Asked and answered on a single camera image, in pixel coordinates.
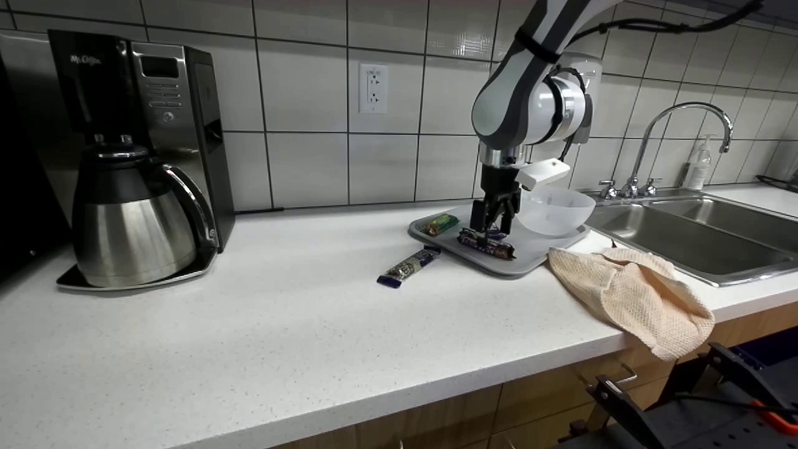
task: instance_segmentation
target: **electrical outlet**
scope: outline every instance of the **electrical outlet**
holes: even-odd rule
[[[362,64],[359,68],[359,110],[362,112],[390,112],[390,68]]]

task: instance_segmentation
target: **sink basin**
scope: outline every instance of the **sink basin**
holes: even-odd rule
[[[798,223],[710,196],[601,201],[586,225],[717,287],[798,269]]]

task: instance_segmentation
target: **white bowl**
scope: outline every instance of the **white bowl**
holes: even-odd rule
[[[534,186],[521,191],[517,220],[537,234],[574,234],[593,213],[596,199],[567,186]]]

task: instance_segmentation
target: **carafe handle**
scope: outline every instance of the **carafe handle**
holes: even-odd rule
[[[218,225],[214,225],[214,218],[209,213],[204,194],[192,181],[192,176],[188,176],[177,168],[162,165],[162,171],[177,186],[177,196],[185,204],[190,223],[194,225],[199,255],[212,257],[220,250],[220,231],[218,231]]]

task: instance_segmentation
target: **faucet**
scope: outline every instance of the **faucet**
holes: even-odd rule
[[[664,117],[668,117],[673,110],[682,110],[682,107],[694,107],[694,110],[703,107],[703,110],[714,112],[714,115],[720,120],[720,125],[723,125],[720,153],[729,153],[731,126],[734,126],[734,125],[731,125],[731,117],[729,117],[720,107],[717,107],[717,104],[710,104],[710,102],[677,102],[677,104],[665,107],[664,112],[659,112],[659,115],[652,120],[652,125],[645,126],[645,135],[644,135],[644,143],[642,143],[642,150],[638,150],[638,160],[634,163],[630,176],[629,176],[629,181],[623,184],[623,189],[618,191],[618,196],[642,196],[642,194],[652,194],[652,196],[654,196],[654,191],[657,191],[657,189],[654,189],[654,181],[648,181],[648,184],[642,189],[638,181],[635,181],[635,176],[638,176],[642,163],[644,163],[644,158],[645,158],[645,148],[648,148],[652,130],[654,130]]]

